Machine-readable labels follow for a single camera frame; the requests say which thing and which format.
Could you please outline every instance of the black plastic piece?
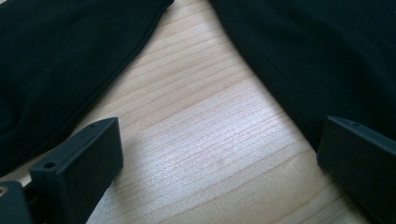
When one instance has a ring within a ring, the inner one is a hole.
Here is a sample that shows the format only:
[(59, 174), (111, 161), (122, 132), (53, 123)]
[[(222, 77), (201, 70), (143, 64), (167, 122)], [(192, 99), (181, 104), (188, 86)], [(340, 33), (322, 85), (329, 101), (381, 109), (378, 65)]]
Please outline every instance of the black plastic piece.
[(318, 164), (381, 223), (396, 223), (396, 142), (356, 122), (328, 117)]
[(36, 163), (23, 192), (11, 182), (0, 197), (0, 222), (85, 223), (122, 164), (118, 120), (95, 122)]

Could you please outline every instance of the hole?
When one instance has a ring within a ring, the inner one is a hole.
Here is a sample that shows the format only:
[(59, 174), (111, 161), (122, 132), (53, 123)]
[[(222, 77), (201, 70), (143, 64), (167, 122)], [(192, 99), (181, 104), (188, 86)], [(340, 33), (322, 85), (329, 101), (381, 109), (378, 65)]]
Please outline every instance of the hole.
[(48, 162), (48, 163), (46, 163), (46, 164), (44, 165), (44, 168), (50, 169), (50, 168), (53, 168), (53, 167), (55, 167), (55, 166), (56, 166), (56, 163), (53, 162), (53, 161), (50, 161), (50, 162)]
[(7, 187), (0, 187), (0, 197), (7, 194), (8, 188)]

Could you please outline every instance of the black fabric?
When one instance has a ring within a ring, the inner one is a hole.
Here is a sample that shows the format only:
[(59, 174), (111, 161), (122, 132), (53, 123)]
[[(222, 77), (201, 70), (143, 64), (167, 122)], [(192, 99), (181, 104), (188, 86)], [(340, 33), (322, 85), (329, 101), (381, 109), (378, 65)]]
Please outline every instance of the black fabric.
[(396, 139), (396, 1), (210, 2), (314, 149), (328, 115)]
[(61, 143), (173, 0), (0, 5), (0, 175)]

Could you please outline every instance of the wooden surface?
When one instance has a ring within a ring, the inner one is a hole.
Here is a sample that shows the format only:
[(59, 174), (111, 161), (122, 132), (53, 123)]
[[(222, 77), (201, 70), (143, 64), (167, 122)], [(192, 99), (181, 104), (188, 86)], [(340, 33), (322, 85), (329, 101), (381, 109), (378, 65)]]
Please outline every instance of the wooden surface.
[[(125, 164), (89, 223), (367, 223), (206, 0), (167, 9), (77, 130), (108, 117)], [(1, 180), (28, 182), (32, 163)]]

